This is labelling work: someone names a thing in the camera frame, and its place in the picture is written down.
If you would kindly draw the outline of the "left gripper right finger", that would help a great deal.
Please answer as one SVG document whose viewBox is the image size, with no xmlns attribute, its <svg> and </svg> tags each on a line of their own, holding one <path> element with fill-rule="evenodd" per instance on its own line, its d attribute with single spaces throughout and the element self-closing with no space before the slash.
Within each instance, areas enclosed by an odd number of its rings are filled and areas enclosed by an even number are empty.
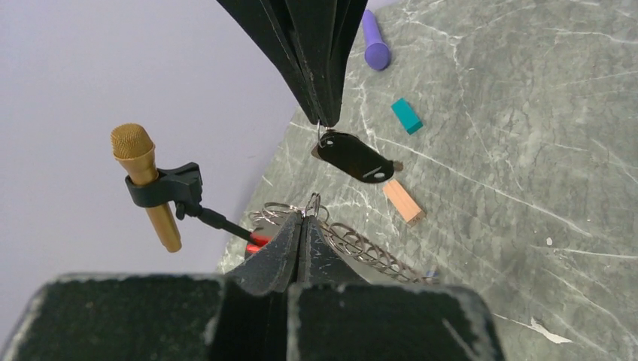
<svg viewBox="0 0 638 361">
<path fill-rule="evenodd" d="M 327 243 L 316 217 L 303 217 L 301 231 L 298 288 L 342 292 L 348 287 L 369 285 Z"/>
</svg>

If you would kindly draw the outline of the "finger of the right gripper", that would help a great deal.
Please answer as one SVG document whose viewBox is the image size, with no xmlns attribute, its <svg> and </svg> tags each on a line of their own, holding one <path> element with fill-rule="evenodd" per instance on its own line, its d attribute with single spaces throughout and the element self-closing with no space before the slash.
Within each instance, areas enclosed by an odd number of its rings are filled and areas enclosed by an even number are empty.
<svg viewBox="0 0 638 361">
<path fill-rule="evenodd" d="M 218 3 L 277 68 L 310 123 L 316 125 L 319 116 L 294 47 L 293 24 L 286 3 L 261 0 Z"/>
<path fill-rule="evenodd" d="M 287 1 L 302 94 L 313 124 L 340 120 L 345 70 L 367 1 Z"/>
</svg>

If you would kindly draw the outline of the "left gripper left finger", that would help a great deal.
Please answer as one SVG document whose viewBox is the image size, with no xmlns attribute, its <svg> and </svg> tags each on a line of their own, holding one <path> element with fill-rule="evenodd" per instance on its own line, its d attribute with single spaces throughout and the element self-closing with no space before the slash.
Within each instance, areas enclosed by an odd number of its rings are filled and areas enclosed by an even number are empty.
<svg viewBox="0 0 638 361">
<path fill-rule="evenodd" d="M 293 212 L 275 237 L 226 276 L 251 294 L 283 292 L 296 280 L 302 216 Z"/>
</svg>

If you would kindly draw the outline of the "red carabiner keyring with chain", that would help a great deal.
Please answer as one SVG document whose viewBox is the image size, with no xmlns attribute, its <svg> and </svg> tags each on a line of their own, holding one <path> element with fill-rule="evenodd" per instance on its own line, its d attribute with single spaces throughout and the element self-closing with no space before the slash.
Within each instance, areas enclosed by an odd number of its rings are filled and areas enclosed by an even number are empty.
<svg viewBox="0 0 638 361">
<path fill-rule="evenodd" d="M 295 211 L 316 216 L 324 242 L 364 280 L 372 283 L 440 284 L 437 266 L 426 272 L 417 271 L 352 227 L 331 221 L 328 209 L 321 204 L 319 193 L 312 193 L 304 207 L 266 202 L 261 209 L 250 212 L 248 218 L 258 229 L 267 226 L 279 228 Z"/>
</svg>

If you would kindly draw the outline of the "black tagged key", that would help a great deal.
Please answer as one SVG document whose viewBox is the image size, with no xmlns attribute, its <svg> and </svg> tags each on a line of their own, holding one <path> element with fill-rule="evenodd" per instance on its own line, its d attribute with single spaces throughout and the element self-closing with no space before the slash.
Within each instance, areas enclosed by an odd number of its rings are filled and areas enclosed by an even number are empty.
<svg viewBox="0 0 638 361">
<path fill-rule="evenodd" d="M 365 184 L 381 184 L 404 169 L 400 161 L 389 160 L 357 136 L 317 124 L 317 143 L 311 155 Z"/>
</svg>

